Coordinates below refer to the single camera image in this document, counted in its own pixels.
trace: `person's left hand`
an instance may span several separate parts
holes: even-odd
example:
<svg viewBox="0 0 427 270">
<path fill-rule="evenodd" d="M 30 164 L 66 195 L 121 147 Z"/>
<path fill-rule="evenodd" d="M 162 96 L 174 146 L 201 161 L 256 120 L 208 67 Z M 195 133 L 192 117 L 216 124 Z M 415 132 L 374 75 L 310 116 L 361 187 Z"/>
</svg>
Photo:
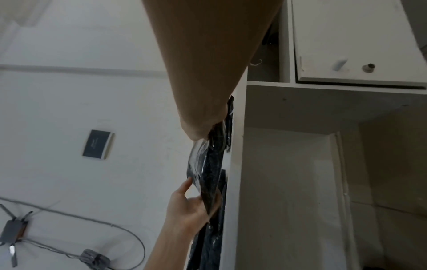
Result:
<svg viewBox="0 0 427 270">
<path fill-rule="evenodd" d="M 190 199 L 185 197 L 185 193 L 192 183 L 193 180 L 189 177 L 179 189 L 172 193 L 164 225 L 169 230 L 174 230 L 179 234 L 186 234 L 191 238 L 210 220 L 222 201 L 221 194 L 217 191 L 215 205 L 210 215 L 208 215 L 201 196 Z"/>
</svg>

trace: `person's arm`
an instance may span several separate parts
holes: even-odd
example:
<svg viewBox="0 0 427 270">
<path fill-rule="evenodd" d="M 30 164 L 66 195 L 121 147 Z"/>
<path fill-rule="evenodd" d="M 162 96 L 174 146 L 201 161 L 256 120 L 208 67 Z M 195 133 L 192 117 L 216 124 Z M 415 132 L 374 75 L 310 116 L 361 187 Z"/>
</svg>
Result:
<svg viewBox="0 0 427 270">
<path fill-rule="evenodd" d="M 142 0 L 187 135 L 198 140 L 226 103 L 283 0 Z"/>
<path fill-rule="evenodd" d="M 170 197 L 165 223 L 144 270 L 184 269 L 191 240 L 220 206 L 220 194 L 211 215 L 206 213 L 200 196 L 187 199 L 185 192 L 192 183 L 188 178 Z"/>
</svg>

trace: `forearm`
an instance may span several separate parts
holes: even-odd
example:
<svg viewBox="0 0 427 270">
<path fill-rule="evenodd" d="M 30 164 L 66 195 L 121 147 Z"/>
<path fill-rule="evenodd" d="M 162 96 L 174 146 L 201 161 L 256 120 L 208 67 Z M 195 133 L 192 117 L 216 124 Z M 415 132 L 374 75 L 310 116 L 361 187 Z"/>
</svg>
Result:
<svg viewBox="0 0 427 270">
<path fill-rule="evenodd" d="M 183 270 L 191 237 L 163 228 L 144 270 Z"/>
<path fill-rule="evenodd" d="M 282 0 L 143 0 L 182 120 L 213 125 Z"/>
</svg>

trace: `cabinet panel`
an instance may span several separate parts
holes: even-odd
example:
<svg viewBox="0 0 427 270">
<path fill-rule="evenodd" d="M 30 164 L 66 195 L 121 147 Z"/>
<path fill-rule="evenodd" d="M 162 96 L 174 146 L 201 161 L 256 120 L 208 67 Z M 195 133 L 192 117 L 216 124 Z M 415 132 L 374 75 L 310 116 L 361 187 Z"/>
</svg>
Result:
<svg viewBox="0 0 427 270">
<path fill-rule="evenodd" d="M 427 85 L 427 64 L 399 0 L 298 0 L 293 13 L 299 80 Z M 373 72 L 363 70 L 367 64 Z"/>
</svg>

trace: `stack of black packages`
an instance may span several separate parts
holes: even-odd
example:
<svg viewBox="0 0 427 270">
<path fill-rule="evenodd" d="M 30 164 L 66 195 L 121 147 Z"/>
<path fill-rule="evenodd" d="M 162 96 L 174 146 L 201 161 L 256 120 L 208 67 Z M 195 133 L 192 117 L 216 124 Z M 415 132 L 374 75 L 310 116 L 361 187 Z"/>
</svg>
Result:
<svg viewBox="0 0 427 270">
<path fill-rule="evenodd" d="M 187 270 L 219 269 L 227 190 L 226 172 L 221 167 L 224 151 L 231 148 L 233 100 L 232 96 L 228 102 L 227 118 L 213 127 L 209 140 L 197 141 L 190 154 L 187 177 L 193 178 L 193 184 L 201 194 L 206 211 L 211 212 L 217 189 L 222 195 L 222 205 L 194 237 Z"/>
</svg>

